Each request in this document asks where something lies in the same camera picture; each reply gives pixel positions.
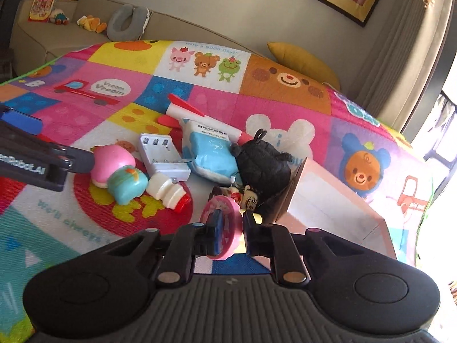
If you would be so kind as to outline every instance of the white bottle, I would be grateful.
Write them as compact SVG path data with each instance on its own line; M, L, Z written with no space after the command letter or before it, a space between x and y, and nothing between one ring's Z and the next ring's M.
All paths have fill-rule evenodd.
M170 177L160 172L149 179L146 192L156 200L162 200L166 208L178 213L191 201L190 195L181 185L173 183Z

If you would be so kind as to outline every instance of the wet wipes package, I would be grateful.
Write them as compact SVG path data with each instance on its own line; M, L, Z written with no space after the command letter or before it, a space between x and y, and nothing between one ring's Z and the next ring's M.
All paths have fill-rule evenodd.
M230 153L229 137L198 122L183 120L182 153L190 169L210 181L230 185L230 177L236 176L238 167Z

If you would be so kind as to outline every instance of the blue triangle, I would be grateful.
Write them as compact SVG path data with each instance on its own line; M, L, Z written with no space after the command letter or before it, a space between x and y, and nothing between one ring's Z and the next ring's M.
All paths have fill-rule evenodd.
M21 246L20 242L18 242L14 237L8 236L6 238L6 251L7 252L10 252L11 250L16 249L19 246Z

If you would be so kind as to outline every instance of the open box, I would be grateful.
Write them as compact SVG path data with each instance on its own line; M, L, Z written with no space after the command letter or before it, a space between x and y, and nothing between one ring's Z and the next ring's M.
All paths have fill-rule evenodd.
M291 233L321 228L396 259L384 219L360 196L311 159L305 159L264 223L281 224ZM255 257L266 267L267 258Z
M139 152L151 177L161 172L176 181L186 181L191 170L181 158L170 135L141 134Z

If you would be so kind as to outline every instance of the orange plush toy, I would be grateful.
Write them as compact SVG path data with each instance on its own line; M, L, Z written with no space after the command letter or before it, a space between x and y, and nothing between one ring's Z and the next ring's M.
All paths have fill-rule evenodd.
M101 23L100 18L94 18L92 15L82 16L78 19L77 24L88 31L101 33L107 29L106 23Z

